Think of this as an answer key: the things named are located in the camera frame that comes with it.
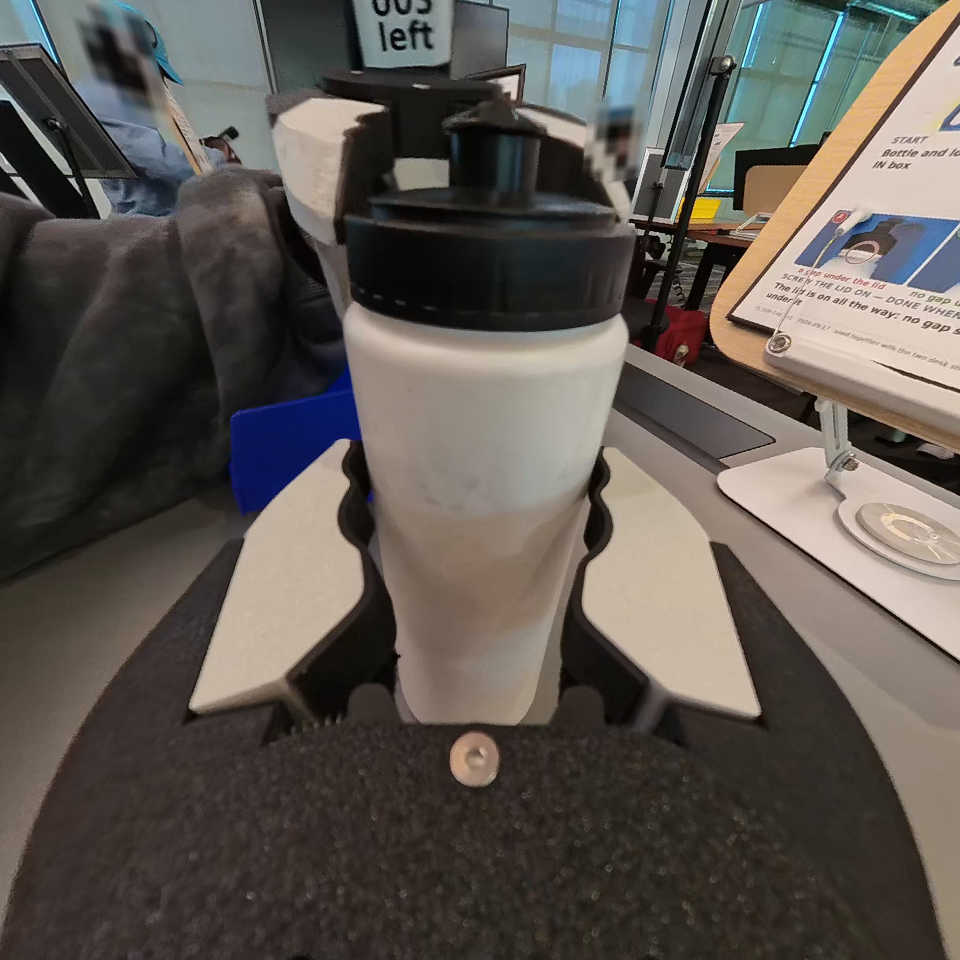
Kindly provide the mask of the printed instruction sheet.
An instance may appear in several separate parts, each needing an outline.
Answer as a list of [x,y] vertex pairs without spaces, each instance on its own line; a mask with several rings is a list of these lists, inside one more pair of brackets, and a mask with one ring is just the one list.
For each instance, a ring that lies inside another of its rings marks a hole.
[[854,145],[731,310],[958,391],[958,2],[913,30],[817,155]]

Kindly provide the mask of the black bottle lid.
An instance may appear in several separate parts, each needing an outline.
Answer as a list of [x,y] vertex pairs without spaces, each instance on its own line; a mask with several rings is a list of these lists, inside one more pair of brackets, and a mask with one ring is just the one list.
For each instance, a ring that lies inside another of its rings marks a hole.
[[441,130],[448,186],[381,193],[345,215],[354,300],[445,330],[542,333],[615,318],[635,234],[586,195],[583,150],[502,99]]

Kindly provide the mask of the black wall screen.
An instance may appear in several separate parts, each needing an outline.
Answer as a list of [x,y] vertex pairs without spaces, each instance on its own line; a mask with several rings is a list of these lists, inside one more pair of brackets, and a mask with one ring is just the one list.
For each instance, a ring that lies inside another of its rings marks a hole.
[[450,77],[463,79],[505,68],[509,24],[507,6],[454,2]]

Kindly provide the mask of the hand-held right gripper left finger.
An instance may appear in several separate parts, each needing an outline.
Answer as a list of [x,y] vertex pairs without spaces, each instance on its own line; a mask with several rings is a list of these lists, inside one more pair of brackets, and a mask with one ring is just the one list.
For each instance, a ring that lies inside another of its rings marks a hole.
[[279,703],[345,715],[395,665],[392,601],[371,553],[363,444],[339,439],[247,529],[189,701],[196,715]]

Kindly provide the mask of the small standing sign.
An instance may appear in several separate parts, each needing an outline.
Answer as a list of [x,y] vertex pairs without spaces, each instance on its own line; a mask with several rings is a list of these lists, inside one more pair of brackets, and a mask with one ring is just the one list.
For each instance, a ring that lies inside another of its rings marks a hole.
[[706,194],[710,181],[719,166],[724,150],[744,126],[744,122],[720,123],[715,126],[698,185],[698,196]]

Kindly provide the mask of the blue plastic bin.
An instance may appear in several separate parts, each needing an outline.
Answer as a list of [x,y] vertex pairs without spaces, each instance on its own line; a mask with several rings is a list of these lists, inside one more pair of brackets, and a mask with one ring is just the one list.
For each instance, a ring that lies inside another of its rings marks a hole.
[[324,392],[236,412],[229,477],[241,515],[261,511],[340,440],[360,441],[350,370]]

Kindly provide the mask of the white plastic bottle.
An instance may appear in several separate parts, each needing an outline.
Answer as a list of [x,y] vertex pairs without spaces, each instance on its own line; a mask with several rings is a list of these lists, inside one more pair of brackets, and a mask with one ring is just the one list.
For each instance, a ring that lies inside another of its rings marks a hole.
[[395,620],[422,724],[516,725],[535,699],[628,328],[494,333],[343,320]]

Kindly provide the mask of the person's left forearm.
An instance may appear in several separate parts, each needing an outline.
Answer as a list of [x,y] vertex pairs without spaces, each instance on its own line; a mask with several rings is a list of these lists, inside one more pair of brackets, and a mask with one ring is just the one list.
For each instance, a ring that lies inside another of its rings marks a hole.
[[341,318],[282,180],[224,166],[171,214],[2,195],[1,574],[195,498],[239,411],[328,390]]

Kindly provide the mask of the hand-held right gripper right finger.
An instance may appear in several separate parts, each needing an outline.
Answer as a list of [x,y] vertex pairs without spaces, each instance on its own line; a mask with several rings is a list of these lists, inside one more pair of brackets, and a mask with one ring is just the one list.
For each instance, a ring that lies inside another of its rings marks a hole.
[[560,641],[562,675],[606,722],[653,730],[672,707],[743,722],[758,693],[710,541],[624,453],[603,447]]

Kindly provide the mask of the red floor bag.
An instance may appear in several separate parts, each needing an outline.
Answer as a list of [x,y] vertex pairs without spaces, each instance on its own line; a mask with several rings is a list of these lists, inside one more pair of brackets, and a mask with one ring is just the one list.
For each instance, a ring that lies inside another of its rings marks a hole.
[[703,342],[709,332],[709,319],[699,310],[665,306],[666,326],[659,335],[654,354],[680,367],[696,364]]

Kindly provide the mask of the black stanchion pole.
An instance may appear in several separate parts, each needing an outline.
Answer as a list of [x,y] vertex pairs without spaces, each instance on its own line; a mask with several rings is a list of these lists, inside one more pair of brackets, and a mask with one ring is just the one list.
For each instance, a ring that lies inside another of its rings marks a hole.
[[651,320],[644,329],[641,338],[643,349],[651,354],[655,352],[660,337],[666,329],[666,306],[668,305],[669,294],[673,281],[676,278],[685,240],[690,228],[693,207],[699,194],[702,176],[706,169],[718,117],[723,106],[731,76],[736,68],[737,62],[734,57],[729,54],[714,57],[709,66],[708,76],[712,79],[712,86],[697,140],[697,150],[691,164],[687,187],[683,195],[681,210],[679,211],[678,221],[674,229],[673,241],[669,257],[666,261],[666,267],[663,270],[662,282],[657,294],[654,310],[651,315]]

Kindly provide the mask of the instruction sheet on wooden stand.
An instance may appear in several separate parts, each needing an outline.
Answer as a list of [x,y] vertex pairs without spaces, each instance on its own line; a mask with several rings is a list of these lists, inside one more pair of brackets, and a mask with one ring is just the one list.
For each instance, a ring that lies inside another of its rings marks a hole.
[[822,196],[824,179],[855,145],[817,160],[821,149],[723,285],[711,331],[729,359],[812,395],[822,438],[817,446],[735,467],[719,487],[727,499],[958,661],[958,507],[867,465],[851,442],[848,414],[957,452],[959,391],[849,354],[795,344],[731,318]]

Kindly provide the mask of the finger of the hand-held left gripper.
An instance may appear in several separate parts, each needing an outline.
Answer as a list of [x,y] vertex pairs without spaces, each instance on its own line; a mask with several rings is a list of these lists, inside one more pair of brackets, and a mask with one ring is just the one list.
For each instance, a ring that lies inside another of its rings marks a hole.
[[619,222],[632,215],[627,182],[634,175],[635,138],[630,116],[599,126],[549,107],[526,104],[525,118],[542,126],[537,190],[613,209]]
[[388,117],[385,105],[340,98],[309,98],[279,115],[274,151],[294,222],[318,258],[332,299],[351,299],[343,231],[349,150],[363,121]]

